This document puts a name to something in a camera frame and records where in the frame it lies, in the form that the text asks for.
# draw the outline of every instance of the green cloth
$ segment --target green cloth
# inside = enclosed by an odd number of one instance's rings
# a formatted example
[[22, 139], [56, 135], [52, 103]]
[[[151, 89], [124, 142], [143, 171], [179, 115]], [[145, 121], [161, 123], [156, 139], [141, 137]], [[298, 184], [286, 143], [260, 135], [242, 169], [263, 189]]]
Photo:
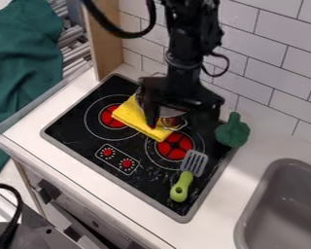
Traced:
[[[46, 0], [13, 0], [0, 11], [0, 123], [61, 81], [62, 26]], [[7, 159], [0, 150], [0, 170]]]

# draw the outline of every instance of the stove knob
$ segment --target stove knob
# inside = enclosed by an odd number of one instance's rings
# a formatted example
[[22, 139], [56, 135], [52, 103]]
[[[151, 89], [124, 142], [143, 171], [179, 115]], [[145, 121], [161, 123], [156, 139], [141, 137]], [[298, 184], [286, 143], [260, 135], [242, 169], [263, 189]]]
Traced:
[[111, 149], [105, 149], [103, 150], [103, 154], [105, 157], [110, 157], [113, 154], [113, 151]]
[[122, 161], [122, 166], [123, 166], [124, 168], [129, 168], [129, 167], [132, 166], [132, 161], [131, 161], [131, 160], [128, 160], [128, 159], [123, 160], [123, 161]]

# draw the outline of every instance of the control panel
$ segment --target control panel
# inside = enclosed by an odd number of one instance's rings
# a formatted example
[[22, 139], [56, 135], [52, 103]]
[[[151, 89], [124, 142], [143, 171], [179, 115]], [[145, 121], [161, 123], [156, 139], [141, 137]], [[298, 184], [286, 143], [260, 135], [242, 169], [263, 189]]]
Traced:
[[95, 156], [125, 175], [131, 175], [140, 162], [110, 144], [104, 144]]

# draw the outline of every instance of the white countertop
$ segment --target white countertop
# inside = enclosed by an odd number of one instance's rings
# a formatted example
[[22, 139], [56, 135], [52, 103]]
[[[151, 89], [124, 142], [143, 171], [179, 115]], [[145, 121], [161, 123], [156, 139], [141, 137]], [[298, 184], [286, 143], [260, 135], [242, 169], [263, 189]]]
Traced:
[[[118, 72], [132, 79], [145, 75], [127, 65], [121, 66]], [[40, 136], [42, 128], [97, 84], [93, 71], [87, 71], [1, 135], [0, 144], [55, 182], [78, 193], [88, 206], [106, 213], [153, 248], [234, 249], [235, 224], [265, 169], [283, 158], [311, 164], [311, 144], [292, 137], [254, 133], [251, 126], [250, 140], [237, 152], [193, 219], [179, 224]], [[222, 119], [228, 113], [223, 110]], [[249, 117], [244, 114], [243, 117], [249, 123]]]

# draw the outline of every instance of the green broccoli toy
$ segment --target green broccoli toy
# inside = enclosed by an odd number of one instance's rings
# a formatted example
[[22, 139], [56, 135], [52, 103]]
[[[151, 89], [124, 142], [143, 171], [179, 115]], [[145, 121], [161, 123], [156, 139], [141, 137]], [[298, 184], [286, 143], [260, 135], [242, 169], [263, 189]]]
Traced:
[[232, 112], [227, 124], [220, 125], [216, 128], [217, 140], [229, 147], [239, 148], [248, 141], [250, 129], [247, 124], [240, 122], [241, 116]]

